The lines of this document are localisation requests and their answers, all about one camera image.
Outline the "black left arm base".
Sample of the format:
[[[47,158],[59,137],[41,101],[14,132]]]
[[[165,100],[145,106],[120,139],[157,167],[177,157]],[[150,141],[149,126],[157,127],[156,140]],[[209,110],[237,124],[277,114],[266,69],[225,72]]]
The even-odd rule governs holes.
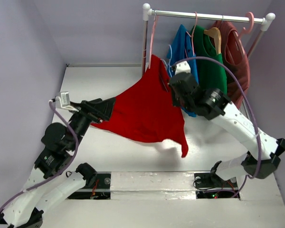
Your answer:
[[[111,198],[111,173],[100,172],[96,181],[91,186],[84,186],[75,191],[67,199],[69,200],[109,200]]]

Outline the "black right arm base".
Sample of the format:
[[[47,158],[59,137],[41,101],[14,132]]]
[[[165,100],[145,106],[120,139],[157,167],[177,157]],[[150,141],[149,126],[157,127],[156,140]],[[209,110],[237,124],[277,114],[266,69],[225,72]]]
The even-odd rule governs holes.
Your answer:
[[[196,189],[197,199],[240,199],[236,177],[223,180],[216,174],[221,163],[222,161],[216,162],[209,172],[194,173],[192,185]]]

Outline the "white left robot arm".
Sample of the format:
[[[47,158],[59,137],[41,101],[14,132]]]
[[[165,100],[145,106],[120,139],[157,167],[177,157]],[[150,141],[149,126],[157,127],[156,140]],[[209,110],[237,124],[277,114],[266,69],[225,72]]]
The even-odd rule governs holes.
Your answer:
[[[97,171],[88,163],[78,165],[67,179],[48,192],[48,188],[63,174],[75,159],[79,145],[90,124],[109,121],[116,98],[80,103],[71,102],[58,95],[49,101],[53,111],[57,108],[72,113],[66,121],[55,114],[61,122],[51,123],[41,141],[44,149],[34,162],[31,174],[22,190],[0,207],[0,224],[9,228],[38,228],[42,216],[80,188],[94,186]]]

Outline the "light blue wire hanger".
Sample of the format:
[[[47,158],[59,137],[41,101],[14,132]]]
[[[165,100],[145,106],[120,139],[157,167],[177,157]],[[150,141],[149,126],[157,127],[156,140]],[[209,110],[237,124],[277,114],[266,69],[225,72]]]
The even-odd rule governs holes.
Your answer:
[[[168,50],[168,54],[167,54],[166,58],[168,61],[166,61],[165,59],[161,59],[161,61],[164,64],[165,69],[166,69],[169,77],[172,77],[172,67],[171,67],[172,47],[171,47],[171,45],[169,45],[169,50]]]

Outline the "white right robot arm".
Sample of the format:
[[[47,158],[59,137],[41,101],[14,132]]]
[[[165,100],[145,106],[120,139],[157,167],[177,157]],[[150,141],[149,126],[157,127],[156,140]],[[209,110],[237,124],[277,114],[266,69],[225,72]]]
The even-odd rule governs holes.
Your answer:
[[[211,168],[209,181],[220,186],[242,175],[265,179],[280,164],[285,151],[285,139],[276,139],[261,130],[255,131],[247,119],[218,88],[202,89],[190,73],[181,72],[169,81],[174,105],[205,117],[222,127],[246,149],[247,153],[230,161],[218,161]]]

